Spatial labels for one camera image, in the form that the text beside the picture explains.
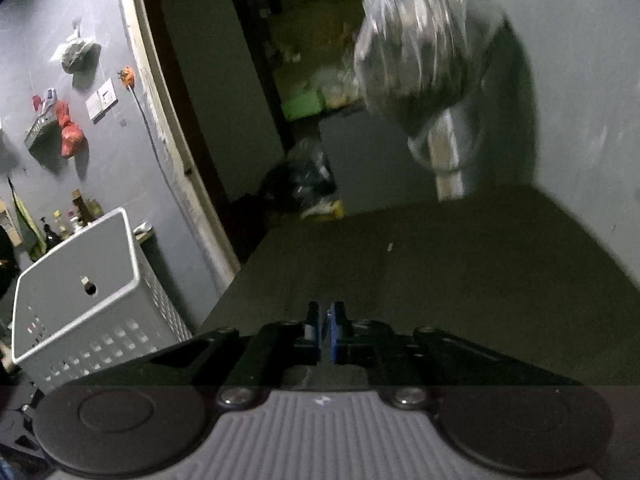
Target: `white logo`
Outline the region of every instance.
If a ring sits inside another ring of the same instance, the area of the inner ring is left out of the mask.
[[[327,397],[327,396],[323,395],[322,397],[318,397],[318,398],[314,399],[314,402],[316,404],[318,404],[319,406],[325,406],[329,402],[332,402],[332,400],[333,399],[331,397]]]

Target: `basket rim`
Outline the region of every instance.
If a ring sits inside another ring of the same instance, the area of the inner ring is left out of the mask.
[[[70,240],[72,240],[73,237],[70,237],[67,240],[65,240],[64,242],[62,242],[61,244],[57,245],[55,248],[53,248],[51,250],[50,253],[45,254],[42,258],[40,258],[32,266],[29,266],[29,268],[26,269],[23,273],[21,273],[20,276],[18,277],[18,282],[17,282],[17,285],[15,287],[15,296],[14,296],[14,316],[13,316],[13,326],[14,327],[13,327],[12,333],[11,333],[11,355],[12,355],[12,359],[13,359],[15,364],[20,365],[21,363],[26,361],[29,357],[32,357],[37,352],[45,349],[49,344],[52,344],[54,341],[57,341],[58,339],[60,339],[63,336],[65,336],[66,334],[72,332],[76,327],[78,327],[79,325],[82,325],[82,323],[84,323],[87,319],[95,316],[96,314],[98,314],[99,312],[104,310],[108,305],[113,303],[114,300],[119,300],[121,298],[124,298],[125,296],[128,296],[139,285],[139,283],[140,283],[140,269],[138,267],[138,256],[136,254],[135,246],[134,246],[134,243],[137,243],[137,241],[133,237],[133,232],[132,232],[130,224],[129,224],[129,216],[127,215],[127,212],[125,211],[125,209],[123,207],[117,207],[116,209],[114,209],[114,210],[108,212],[106,215],[102,216],[99,220],[97,220],[95,222],[92,222],[92,224],[89,225],[88,227],[85,227],[85,229],[86,230],[93,229],[98,224],[101,224],[102,222],[105,222],[108,219],[111,219],[114,216],[118,216],[118,215],[122,216],[122,219],[123,219],[123,221],[125,223],[126,232],[127,232],[127,242],[129,244],[129,248],[133,249],[133,250],[129,251],[129,256],[131,258],[131,266],[133,268],[133,279],[129,283],[127,283],[127,285],[125,285],[123,288],[121,288],[120,290],[117,290],[116,292],[114,292],[110,296],[106,297],[104,300],[102,300],[100,303],[95,305],[93,308],[91,308],[90,310],[87,310],[81,316],[76,317],[73,321],[71,321],[70,323],[67,323],[61,329],[57,330],[57,332],[51,334],[51,336],[47,337],[44,341],[42,341],[38,345],[34,346],[34,348],[30,348],[29,350],[24,352],[22,355],[20,355],[20,357],[18,357],[18,356],[15,355],[15,332],[16,332],[16,329],[15,329],[15,315],[16,315],[16,311],[17,311],[17,299],[18,299],[18,291],[20,290],[20,282],[22,281],[22,277],[25,276],[31,269],[33,269],[35,266],[41,264],[49,254],[53,254],[63,244],[66,244]]]

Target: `black circular cover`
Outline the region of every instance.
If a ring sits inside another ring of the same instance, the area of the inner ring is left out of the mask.
[[[588,466],[613,431],[608,405],[586,386],[456,386],[438,420],[461,451],[518,475]]]
[[[206,424],[190,386],[70,384],[40,402],[34,433],[42,449],[79,474],[149,474],[181,458]]]

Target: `orange plug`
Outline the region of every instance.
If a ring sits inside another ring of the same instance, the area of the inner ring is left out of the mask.
[[[126,88],[133,88],[136,83],[136,77],[133,74],[133,70],[130,66],[124,67],[118,72],[120,81]]]

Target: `red plastic bag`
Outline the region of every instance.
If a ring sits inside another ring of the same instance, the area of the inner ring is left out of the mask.
[[[65,101],[56,104],[56,117],[58,124],[62,127],[62,149],[60,155],[71,158],[82,149],[84,143],[84,133],[69,116],[69,105]]]

